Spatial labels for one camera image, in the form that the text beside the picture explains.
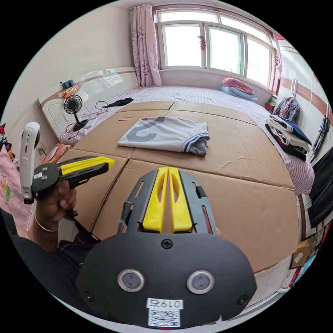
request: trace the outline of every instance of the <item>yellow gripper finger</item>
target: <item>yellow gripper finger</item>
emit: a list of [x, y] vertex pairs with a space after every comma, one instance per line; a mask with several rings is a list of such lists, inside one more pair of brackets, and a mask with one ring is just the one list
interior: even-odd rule
[[169, 168], [171, 230], [186, 232], [192, 229], [192, 220], [177, 168]]
[[143, 220], [144, 230], [162, 233], [167, 184], [168, 167], [159, 168]]
[[92, 159], [64, 164], [60, 167], [60, 169], [62, 175], [66, 175], [72, 172], [80, 171], [82, 169], [94, 167], [95, 165], [102, 163], [107, 163], [109, 165], [109, 170], [110, 170], [114, 165], [114, 160], [109, 159], [108, 157], [100, 156], [100, 157], [94, 157]]

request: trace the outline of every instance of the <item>headboard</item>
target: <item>headboard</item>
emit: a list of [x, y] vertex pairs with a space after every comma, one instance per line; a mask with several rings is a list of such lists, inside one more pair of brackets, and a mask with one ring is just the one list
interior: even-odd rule
[[[107, 102], [119, 94], [138, 88], [134, 67], [102, 69], [70, 79], [74, 81], [74, 85], [66, 91], [79, 95], [83, 101], [83, 106], [77, 114], [79, 118], [95, 109], [98, 101]], [[59, 82], [38, 96], [42, 112], [58, 139], [67, 126], [75, 122], [74, 115], [67, 114], [63, 108], [64, 94]]]

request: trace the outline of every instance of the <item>electrical outlet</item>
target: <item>electrical outlet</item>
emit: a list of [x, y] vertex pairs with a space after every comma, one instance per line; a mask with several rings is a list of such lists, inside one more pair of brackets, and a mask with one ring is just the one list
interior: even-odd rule
[[46, 151], [46, 148], [43, 143], [41, 143], [37, 146], [37, 152], [39, 153], [40, 156], [42, 156], [45, 151]]

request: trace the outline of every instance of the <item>black cloth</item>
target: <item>black cloth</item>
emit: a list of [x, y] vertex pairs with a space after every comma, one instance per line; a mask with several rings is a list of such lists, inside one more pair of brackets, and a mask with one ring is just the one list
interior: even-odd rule
[[46, 290], [78, 310], [96, 316], [79, 295], [75, 282], [86, 254], [99, 240], [79, 227], [74, 242], [63, 240], [56, 251], [47, 253], [31, 240], [18, 236], [13, 216], [0, 210], [17, 252]]
[[110, 108], [112, 106], [124, 106], [124, 105], [127, 105], [127, 104], [131, 103], [131, 102], [133, 102], [133, 98], [128, 97], [128, 98], [125, 98], [123, 100], [118, 100], [118, 101], [115, 101], [114, 103], [108, 104], [105, 107]]
[[277, 137], [276, 135], [273, 134], [273, 132], [271, 131], [270, 127], [268, 124], [265, 124], [265, 127], [267, 128], [267, 131], [271, 134], [271, 136], [275, 139], [275, 141], [280, 145], [280, 147], [282, 148], [282, 150], [292, 156], [298, 157], [299, 159], [301, 159], [302, 161], [306, 161], [306, 154], [304, 154], [304, 150], [301, 147], [294, 147], [291, 145], [285, 145], [279, 137]]
[[333, 147], [313, 166], [315, 180], [309, 194], [311, 228], [323, 222], [333, 211]]

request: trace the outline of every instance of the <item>plaid shirt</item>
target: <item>plaid shirt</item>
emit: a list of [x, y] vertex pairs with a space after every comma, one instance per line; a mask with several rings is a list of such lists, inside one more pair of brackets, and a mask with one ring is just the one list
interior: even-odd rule
[[274, 114], [281, 118], [292, 120], [297, 123], [299, 116], [299, 105], [294, 96], [285, 97], [281, 103], [277, 106]]

